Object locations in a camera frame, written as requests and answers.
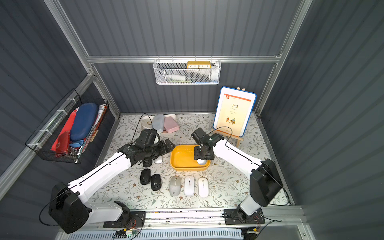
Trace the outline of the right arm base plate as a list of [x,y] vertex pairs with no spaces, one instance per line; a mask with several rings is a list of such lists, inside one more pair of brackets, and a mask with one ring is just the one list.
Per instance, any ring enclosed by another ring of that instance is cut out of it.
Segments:
[[252,215],[247,215],[240,208],[224,209],[222,218],[226,225],[262,225],[266,222],[262,209],[258,209]]

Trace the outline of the black mouse with logo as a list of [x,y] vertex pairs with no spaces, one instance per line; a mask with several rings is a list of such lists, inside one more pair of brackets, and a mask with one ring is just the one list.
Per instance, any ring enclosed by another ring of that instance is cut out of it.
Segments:
[[160,174],[154,174],[151,176],[151,189],[156,192],[162,188],[161,176]]

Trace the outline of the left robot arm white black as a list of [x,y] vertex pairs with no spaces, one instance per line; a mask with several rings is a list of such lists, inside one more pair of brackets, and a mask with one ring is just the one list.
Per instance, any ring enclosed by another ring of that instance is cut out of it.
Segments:
[[131,223],[130,209],[120,201],[106,207],[87,202],[101,187],[121,172],[144,160],[154,160],[172,152],[170,140],[153,145],[125,144],[107,161],[84,176],[68,183],[58,183],[52,189],[49,215],[67,233],[72,234],[86,224],[107,223],[111,227],[125,227]]

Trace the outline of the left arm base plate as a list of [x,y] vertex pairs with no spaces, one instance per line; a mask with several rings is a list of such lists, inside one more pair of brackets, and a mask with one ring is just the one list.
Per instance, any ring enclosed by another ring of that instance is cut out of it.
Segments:
[[145,211],[123,212],[122,215],[114,222],[104,222],[104,229],[112,228],[141,228],[144,226],[146,219]]

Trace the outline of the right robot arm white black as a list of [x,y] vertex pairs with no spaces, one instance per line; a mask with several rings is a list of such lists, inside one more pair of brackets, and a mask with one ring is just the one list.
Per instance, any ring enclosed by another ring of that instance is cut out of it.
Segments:
[[276,194],[283,188],[283,182],[275,163],[260,160],[241,151],[225,139],[197,140],[194,158],[200,164],[220,158],[243,173],[250,181],[249,193],[237,207],[238,218],[242,221],[249,218],[261,207],[267,207]]

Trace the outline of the grey white mouse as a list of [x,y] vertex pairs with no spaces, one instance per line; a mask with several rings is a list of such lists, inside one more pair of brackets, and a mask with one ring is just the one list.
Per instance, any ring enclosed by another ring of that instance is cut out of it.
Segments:
[[171,177],[170,184],[169,184],[169,191],[171,197],[176,197],[181,192],[181,177],[180,176],[173,176]]

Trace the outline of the silver mouse row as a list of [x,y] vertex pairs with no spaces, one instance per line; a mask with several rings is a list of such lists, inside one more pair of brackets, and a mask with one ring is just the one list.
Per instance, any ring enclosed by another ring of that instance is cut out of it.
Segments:
[[197,163],[199,164],[199,165],[206,165],[207,164],[207,160],[202,160],[202,159],[198,159],[197,160]]

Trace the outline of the yellow plastic storage box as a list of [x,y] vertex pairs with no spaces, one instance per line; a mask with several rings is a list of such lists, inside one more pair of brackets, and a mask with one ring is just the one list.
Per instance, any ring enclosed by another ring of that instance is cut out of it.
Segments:
[[204,165],[199,165],[197,160],[194,160],[194,148],[197,145],[178,145],[171,152],[171,166],[176,171],[205,171],[210,162]]

